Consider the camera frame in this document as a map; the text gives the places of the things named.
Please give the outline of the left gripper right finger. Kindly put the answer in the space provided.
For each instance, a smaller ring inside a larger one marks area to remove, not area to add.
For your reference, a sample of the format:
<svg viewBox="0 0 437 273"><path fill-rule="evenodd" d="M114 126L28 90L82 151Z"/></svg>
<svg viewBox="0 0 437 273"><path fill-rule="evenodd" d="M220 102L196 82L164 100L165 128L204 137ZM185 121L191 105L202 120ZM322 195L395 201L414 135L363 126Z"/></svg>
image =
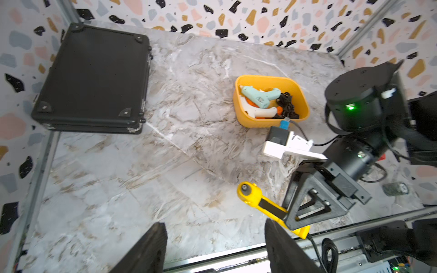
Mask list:
<svg viewBox="0 0 437 273"><path fill-rule="evenodd" d="M265 242L272 273L321 273L314 261L277 222L265 222Z"/></svg>

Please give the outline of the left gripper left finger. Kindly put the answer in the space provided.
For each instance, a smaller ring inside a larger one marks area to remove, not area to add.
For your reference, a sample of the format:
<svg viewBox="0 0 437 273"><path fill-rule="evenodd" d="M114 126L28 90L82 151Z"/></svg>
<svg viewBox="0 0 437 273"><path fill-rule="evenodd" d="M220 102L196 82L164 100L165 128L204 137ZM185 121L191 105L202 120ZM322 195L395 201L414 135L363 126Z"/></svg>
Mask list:
<svg viewBox="0 0 437 273"><path fill-rule="evenodd" d="M110 273L162 273L167 248L167 230L154 223Z"/></svg>

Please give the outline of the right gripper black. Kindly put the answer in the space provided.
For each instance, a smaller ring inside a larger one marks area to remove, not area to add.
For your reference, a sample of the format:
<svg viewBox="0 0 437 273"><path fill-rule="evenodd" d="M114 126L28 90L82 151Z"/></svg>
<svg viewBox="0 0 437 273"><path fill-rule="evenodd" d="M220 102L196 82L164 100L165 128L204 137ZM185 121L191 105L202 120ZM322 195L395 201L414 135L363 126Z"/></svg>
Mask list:
<svg viewBox="0 0 437 273"><path fill-rule="evenodd" d="M296 230L344 216L354 205L351 199L365 205L372 197L332 160L317 162L315 167L298 167L283 201L288 211L284 222Z"/></svg>

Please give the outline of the yellow hot glue gun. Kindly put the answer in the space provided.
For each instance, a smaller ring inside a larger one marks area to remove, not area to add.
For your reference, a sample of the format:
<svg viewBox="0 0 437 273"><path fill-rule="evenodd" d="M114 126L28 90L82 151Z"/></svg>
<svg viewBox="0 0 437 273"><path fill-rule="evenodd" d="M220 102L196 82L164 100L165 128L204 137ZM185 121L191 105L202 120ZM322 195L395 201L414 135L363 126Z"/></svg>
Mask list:
<svg viewBox="0 0 437 273"><path fill-rule="evenodd" d="M239 199L246 205L259 210L268 218L271 218L273 221L277 222L286 230L291 231L299 238L309 240L315 249L319 262L322 264L322 269L326 273L335 273L337 271L338 253L336 253L336 250L328 249L326 253L321 255L318 251L318 248L315 246L314 240L310 236L310 226L305 226L303 228L301 227L296 230L289 229L284 222L288 211L265 197L262 193L262 190L256 184L250 182L240 183L237 188L237 195Z"/></svg>

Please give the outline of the orange hot glue gun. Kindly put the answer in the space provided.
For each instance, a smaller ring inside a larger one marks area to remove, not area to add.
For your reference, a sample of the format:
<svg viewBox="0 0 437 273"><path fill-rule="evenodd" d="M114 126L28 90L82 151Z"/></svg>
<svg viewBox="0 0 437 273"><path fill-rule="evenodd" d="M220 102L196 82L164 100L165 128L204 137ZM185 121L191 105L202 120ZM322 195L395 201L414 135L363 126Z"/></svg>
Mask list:
<svg viewBox="0 0 437 273"><path fill-rule="evenodd" d="M275 118L275 116L280 116L283 113L283 108L280 106L263 109L259 108L255 103L247 98L245 99L245 102L242 103L242 105L247 115L252 118L272 119Z"/></svg>

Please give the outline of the white hot glue gun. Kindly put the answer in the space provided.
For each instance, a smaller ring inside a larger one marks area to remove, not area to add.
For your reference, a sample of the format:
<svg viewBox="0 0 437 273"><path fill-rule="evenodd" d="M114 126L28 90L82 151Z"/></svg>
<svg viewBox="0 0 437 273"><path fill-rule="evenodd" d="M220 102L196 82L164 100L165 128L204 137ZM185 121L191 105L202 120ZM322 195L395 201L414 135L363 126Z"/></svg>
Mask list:
<svg viewBox="0 0 437 273"><path fill-rule="evenodd" d="M259 108L255 103L244 96L240 96L243 111L251 118L274 118L278 110L276 107Z"/></svg>

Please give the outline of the mint green hot glue gun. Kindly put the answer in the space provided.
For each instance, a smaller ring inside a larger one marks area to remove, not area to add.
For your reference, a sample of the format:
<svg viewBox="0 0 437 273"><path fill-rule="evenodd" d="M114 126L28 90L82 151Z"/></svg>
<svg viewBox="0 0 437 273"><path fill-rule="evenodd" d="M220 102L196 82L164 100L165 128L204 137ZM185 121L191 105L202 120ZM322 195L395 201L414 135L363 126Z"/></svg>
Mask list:
<svg viewBox="0 0 437 273"><path fill-rule="evenodd" d="M267 109L270 105L270 102L277 100L282 94L281 90L278 88L273 88L268 92L258 90L252 86L240 85L240 88L242 94L261 109Z"/></svg>

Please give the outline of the yellow plastic storage box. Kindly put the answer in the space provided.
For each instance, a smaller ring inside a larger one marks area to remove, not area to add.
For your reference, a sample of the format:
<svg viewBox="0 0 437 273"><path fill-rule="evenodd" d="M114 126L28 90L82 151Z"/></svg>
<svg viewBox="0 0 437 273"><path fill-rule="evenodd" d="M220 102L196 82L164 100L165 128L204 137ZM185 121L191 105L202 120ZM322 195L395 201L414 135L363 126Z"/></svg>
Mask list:
<svg viewBox="0 0 437 273"><path fill-rule="evenodd" d="M282 94L287 96L287 104L292 106L293 115L291 119L295 122L306 120L310 116L310 108L304 93L300 86L292 79L285 77L258 76L258 75L242 75L235 82L235 91L233 94L234 110L238 122L247 128L267 128L278 126L283 120L282 115L286 113L286 107L279 104L279 99L270 102L268 108L282 107L283 113L275 118L251 118L242 109L240 96L244 96L241 92L240 85L252 86L264 92L271 91L273 88L281 90Z"/></svg>

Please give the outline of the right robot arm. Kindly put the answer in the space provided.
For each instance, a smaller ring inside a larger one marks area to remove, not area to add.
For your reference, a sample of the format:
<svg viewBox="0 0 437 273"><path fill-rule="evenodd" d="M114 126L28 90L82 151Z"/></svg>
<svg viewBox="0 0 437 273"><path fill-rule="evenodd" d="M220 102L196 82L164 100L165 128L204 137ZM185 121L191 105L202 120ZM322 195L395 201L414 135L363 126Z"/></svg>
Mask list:
<svg viewBox="0 0 437 273"><path fill-rule="evenodd" d="M407 100L400 63L362 67L336 78L325 90L325 116L338 136L322 159L302 161L292 174L283 207L290 230L346 215L370 194L361 186L372 166L398 139L411 164L437 164L437 95Z"/></svg>

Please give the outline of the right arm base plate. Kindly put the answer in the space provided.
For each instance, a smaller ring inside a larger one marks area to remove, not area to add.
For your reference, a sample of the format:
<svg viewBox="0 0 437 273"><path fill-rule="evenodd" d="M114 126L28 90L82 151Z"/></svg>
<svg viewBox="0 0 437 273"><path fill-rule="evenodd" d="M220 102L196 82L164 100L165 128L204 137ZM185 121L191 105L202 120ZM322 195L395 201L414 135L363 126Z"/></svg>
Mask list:
<svg viewBox="0 0 437 273"><path fill-rule="evenodd" d="M414 221L411 228L403 221L394 221L358 231L356 237L370 263L404 255L432 267L437 265L435 218Z"/></svg>

